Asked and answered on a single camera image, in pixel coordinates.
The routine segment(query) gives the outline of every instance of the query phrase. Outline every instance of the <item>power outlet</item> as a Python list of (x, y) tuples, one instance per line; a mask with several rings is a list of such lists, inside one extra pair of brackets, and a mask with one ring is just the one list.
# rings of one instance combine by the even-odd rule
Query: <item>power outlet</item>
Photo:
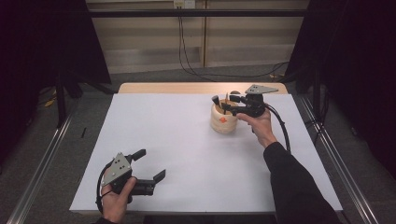
[(194, 9), (195, 8), (195, 0), (184, 0), (184, 8)]
[(184, 0), (174, 0), (174, 8), (184, 8)]

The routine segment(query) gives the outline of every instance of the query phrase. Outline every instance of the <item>white paper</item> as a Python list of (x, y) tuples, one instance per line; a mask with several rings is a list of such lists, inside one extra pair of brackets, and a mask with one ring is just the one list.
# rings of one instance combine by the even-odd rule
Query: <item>white paper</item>
[[(132, 162), (133, 175), (152, 179), (166, 169), (153, 196), (134, 196), (128, 211), (147, 214), (251, 214), (275, 212), (270, 172), (251, 127), (239, 120), (234, 132), (210, 127), (213, 94), (116, 94), (70, 207), (97, 212), (100, 172), (118, 152), (147, 155)], [(264, 95), (285, 121), (291, 153), (311, 173), (334, 210), (342, 210), (323, 164), (291, 97)], [(285, 146), (275, 116), (274, 133)]]

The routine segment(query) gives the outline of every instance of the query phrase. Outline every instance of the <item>black sleeve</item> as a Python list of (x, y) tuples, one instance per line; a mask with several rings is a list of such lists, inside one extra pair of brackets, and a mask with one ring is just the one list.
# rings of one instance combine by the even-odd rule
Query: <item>black sleeve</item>
[(111, 221), (105, 219), (104, 217), (100, 217), (100, 218), (95, 222), (95, 224), (117, 224), (117, 223), (111, 222)]
[(312, 175), (280, 143), (268, 146), (263, 156), (271, 172), (279, 224), (341, 223)]

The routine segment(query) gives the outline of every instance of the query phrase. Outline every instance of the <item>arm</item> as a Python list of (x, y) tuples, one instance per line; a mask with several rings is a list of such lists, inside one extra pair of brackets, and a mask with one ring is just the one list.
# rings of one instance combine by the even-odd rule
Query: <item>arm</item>
[(126, 204), (131, 190), (134, 188), (136, 178), (131, 177), (126, 182), (120, 194), (111, 191), (111, 186), (102, 187), (103, 196), (103, 217), (96, 221), (96, 224), (114, 224), (121, 223), (125, 216)]
[(269, 111), (255, 119), (246, 114), (236, 116), (252, 126), (265, 148), (278, 223), (340, 223), (311, 174), (277, 142)]

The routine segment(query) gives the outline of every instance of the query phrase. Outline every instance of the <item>cup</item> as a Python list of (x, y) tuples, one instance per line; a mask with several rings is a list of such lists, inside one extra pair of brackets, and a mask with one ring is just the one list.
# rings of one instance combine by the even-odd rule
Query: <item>cup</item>
[[(225, 99), (220, 100), (220, 104), (225, 103)], [(227, 104), (231, 106), (238, 106), (237, 103), (232, 102), (230, 100), (227, 101)], [(218, 105), (212, 105), (212, 112), (210, 118), (210, 126), (212, 126), (213, 130), (218, 133), (230, 133), (236, 128), (238, 119), (233, 116), (230, 111), (226, 111), (224, 114), (224, 110), (221, 109)]]

